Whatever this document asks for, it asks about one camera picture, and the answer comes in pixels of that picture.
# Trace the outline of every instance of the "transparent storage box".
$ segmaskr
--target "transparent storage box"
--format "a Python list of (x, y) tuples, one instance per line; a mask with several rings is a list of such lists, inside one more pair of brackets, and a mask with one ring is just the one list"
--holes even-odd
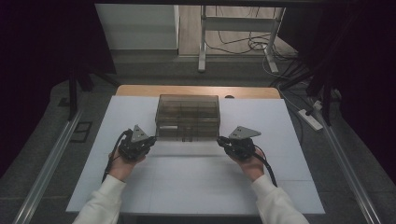
[(215, 140), (219, 136), (217, 95), (161, 95), (155, 118), (158, 140)]

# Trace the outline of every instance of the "power strip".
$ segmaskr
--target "power strip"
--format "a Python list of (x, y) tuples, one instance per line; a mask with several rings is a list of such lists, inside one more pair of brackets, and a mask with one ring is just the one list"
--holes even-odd
[(298, 112), (300, 114), (300, 116), (309, 124), (309, 126), (311, 126), (315, 131), (319, 131), (321, 129), (323, 129), (323, 126), (321, 126), (321, 124), (314, 119), (314, 117), (312, 116), (307, 116), (306, 110), (302, 109)]

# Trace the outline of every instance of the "wooden panel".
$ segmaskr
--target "wooden panel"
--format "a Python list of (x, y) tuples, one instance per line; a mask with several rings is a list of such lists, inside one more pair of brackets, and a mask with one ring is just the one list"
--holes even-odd
[(257, 87), (122, 85), (116, 93), (118, 96), (159, 96), (161, 94), (218, 95), (219, 98), (232, 95), (239, 99), (280, 99), (277, 89)]

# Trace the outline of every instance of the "white sleeve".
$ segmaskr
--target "white sleeve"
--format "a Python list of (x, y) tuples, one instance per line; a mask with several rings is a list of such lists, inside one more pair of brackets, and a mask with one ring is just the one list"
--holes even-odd
[(73, 223), (116, 224), (121, 207), (120, 196), (125, 186), (124, 182), (107, 175), (102, 186), (92, 193)]
[(275, 187), (267, 175), (256, 179), (251, 187), (257, 195), (256, 204), (262, 223), (308, 223), (303, 214), (294, 208), (289, 195), (283, 189)]

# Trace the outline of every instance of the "white board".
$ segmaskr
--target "white board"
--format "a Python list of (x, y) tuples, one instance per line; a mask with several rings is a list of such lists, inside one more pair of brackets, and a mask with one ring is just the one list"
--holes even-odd
[[(79, 212), (99, 189), (107, 155), (123, 131), (138, 124), (155, 134), (157, 105), (158, 97), (113, 96), (66, 211)], [(324, 214), (284, 101), (220, 99), (219, 107), (220, 135), (228, 136), (238, 125), (261, 132), (252, 139), (263, 149), (277, 184), (302, 213)], [(250, 181), (215, 141), (157, 141), (126, 182), (122, 213), (258, 215)]]

